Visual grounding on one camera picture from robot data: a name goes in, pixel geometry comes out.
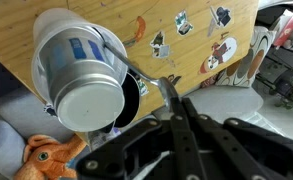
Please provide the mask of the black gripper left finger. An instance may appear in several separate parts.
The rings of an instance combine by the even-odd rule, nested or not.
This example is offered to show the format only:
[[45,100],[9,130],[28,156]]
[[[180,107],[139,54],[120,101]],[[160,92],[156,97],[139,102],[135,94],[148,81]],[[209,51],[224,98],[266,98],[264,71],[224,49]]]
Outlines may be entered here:
[[204,180],[205,173],[195,136],[191,131],[186,110],[178,98],[171,99],[171,110],[173,112],[171,129],[178,177],[181,180]]

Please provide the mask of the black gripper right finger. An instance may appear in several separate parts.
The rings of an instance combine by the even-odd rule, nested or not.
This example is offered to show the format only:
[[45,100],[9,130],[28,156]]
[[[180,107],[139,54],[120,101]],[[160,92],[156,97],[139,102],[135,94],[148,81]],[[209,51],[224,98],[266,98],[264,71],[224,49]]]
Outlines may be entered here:
[[207,115],[199,115],[189,99],[184,99],[183,103],[193,122],[197,123],[199,132],[203,132],[212,144],[217,154],[216,165],[226,180],[274,180],[271,172],[226,129],[231,125],[231,119],[220,125]]

